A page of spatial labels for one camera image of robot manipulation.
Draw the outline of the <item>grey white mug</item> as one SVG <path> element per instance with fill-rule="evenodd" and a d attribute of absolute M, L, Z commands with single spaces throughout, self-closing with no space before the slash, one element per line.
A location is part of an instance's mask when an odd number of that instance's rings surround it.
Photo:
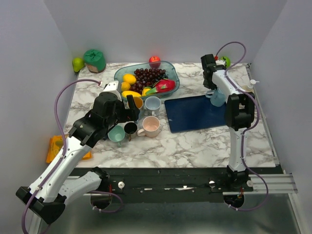
<path fill-rule="evenodd" d="M 156 116 L 159 113 L 160 107 L 161 100 L 157 97 L 148 97 L 145 100 L 145 109 L 148 114 L 151 114 L 152 116 Z"/>

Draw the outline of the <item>brown striped mug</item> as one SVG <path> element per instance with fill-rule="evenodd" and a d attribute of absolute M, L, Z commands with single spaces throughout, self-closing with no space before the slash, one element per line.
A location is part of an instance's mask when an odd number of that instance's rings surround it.
<path fill-rule="evenodd" d="M 124 132 L 126 134 L 126 137 L 128 141 L 131 141 L 133 138 L 137 136 L 137 124 L 134 122 L 128 122 L 124 125 Z"/>

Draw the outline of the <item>light blue faceted mug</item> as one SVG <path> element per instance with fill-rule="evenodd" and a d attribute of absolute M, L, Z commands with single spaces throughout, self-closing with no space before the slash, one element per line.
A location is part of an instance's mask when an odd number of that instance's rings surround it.
<path fill-rule="evenodd" d="M 225 103 L 225 95 L 217 88 L 216 90 L 207 91 L 205 97 L 215 107 L 221 107 Z"/>

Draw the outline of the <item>butterfly blue mug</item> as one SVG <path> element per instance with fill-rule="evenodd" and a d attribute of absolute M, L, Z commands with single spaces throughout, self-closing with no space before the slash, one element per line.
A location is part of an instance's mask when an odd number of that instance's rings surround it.
<path fill-rule="evenodd" d="M 138 120 L 136 121 L 136 123 L 138 123 L 143 116 L 144 101 L 141 97 L 134 97 L 134 103 L 135 103 L 135 106 L 139 109 Z"/>

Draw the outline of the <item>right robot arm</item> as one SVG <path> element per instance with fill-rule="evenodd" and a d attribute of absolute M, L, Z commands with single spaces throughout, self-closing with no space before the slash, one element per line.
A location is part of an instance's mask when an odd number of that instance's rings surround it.
<path fill-rule="evenodd" d="M 254 121 L 254 95 L 238 87 L 238 84 L 226 73 L 224 65 L 216 63 L 213 54 L 201 57 L 204 82 L 203 85 L 225 96 L 225 122 L 230 130 L 231 153 L 227 166 L 225 187 L 235 191 L 249 180 L 246 168 L 246 130 Z"/>

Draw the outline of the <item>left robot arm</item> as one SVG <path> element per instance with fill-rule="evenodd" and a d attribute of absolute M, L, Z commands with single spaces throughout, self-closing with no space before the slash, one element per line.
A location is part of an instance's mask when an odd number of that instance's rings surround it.
<path fill-rule="evenodd" d="M 66 143 L 46 170 L 29 187 L 21 186 L 16 196 L 46 224 L 55 222 L 66 205 L 88 192 L 108 192 L 109 175 L 94 167 L 72 183 L 65 180 L 79 161 L 118 123 L 138 120 L 134 97 L 127 96 L 128 108 L 112 92 L 102 92 L 93 108 L 76 120 Z"/>

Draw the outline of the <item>sage green mug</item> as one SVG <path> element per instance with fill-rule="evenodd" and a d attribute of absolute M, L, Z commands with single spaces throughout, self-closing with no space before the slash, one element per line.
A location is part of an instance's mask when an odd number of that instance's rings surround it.
<path fill-rule="evenodd" d="M 109 133 L 108 138 L 116 143 L 118 147 L 121 146 L 121 142 L 125 138 L 125 131 L 122 126 L 116 125 Z"/>

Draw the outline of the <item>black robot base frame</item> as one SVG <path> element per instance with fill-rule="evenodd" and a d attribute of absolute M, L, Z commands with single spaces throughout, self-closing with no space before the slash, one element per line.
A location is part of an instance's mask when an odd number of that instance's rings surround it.
<path fill-rule="evenodd" d="M 103 168 L 109 175 L 97 191 L 112 191 L 124 203 L 222 203 L 223 194 L 251 192 L 251 179 L 232 181 L 225 168 Z"/>

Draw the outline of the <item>pink mug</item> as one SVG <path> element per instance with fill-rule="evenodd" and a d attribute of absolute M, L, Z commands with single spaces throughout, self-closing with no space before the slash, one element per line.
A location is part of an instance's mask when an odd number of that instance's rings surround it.
<path fill-rule="evenodd" d="M 148 116 L 142 122 L 142 129 L 137 131 L 139 137 L 146 136 L 154 138 L 160 132 L 160 121 L 155 116 Z"/>

